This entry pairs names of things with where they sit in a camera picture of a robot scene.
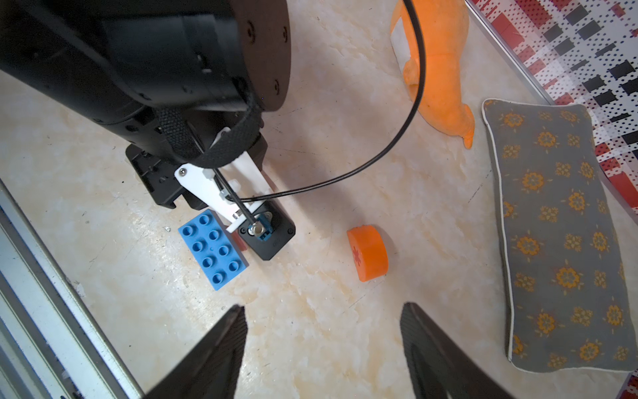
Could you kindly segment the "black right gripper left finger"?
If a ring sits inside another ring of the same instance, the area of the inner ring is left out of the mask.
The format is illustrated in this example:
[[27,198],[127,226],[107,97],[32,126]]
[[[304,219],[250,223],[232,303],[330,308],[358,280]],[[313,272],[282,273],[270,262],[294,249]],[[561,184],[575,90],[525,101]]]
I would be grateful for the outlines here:
[[245,308],[234,305],[146,398],[233,398],[248,335]]

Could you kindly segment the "blue lego brick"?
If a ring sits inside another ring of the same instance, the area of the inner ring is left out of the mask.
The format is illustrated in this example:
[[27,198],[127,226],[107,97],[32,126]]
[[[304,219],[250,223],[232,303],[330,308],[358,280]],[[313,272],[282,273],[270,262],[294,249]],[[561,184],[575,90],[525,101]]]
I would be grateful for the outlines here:
[[210,209],[182,225],[179,234],[215,291],[248,267],[239,246]]

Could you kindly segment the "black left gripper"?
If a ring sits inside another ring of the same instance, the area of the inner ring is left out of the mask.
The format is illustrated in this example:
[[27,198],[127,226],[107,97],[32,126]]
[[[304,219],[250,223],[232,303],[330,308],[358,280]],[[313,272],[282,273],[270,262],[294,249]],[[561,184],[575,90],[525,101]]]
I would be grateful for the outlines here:
[[126,158],[153,201],[174,209],[183,196],[193,209],[205,204],[192,189],[184,188],[174,173],[182,164],[206,154],[228,161],[246,151],[257,168],[263,169],[267,142],[260,130],[263,110],[254,94],[246,96],[244,111],[202,111],[142,108],[124,122],[124,138],[130,145]]

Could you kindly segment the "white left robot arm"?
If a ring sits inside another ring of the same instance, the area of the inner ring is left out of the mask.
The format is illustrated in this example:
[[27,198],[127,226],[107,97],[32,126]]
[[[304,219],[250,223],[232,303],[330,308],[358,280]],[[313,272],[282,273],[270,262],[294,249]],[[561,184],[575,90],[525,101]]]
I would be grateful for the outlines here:
[[284,103],[291,59],[284,1],[1,4],[2,70],[126,140],[166,208],[204,208],[183,164],[264,162],[263,115]]

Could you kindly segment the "red lego brick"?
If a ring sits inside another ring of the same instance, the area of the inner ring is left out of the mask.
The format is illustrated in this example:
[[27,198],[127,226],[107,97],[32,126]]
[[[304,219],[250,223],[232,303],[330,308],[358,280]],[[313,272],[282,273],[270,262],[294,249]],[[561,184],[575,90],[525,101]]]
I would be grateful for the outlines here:
[[234,245],[239,252],[245,252],[249,249],[249,247],[247,246],[245,241],[242,239],[238,231],[232,232],[231,239],[234,242]]

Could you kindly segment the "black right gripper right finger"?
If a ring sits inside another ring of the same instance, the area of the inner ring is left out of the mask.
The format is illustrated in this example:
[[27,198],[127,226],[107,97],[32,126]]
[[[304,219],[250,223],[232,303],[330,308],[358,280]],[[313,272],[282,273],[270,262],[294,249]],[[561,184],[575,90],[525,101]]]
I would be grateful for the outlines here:
[[510,398],[416,303],[400,316],[404,354],[417,398]]

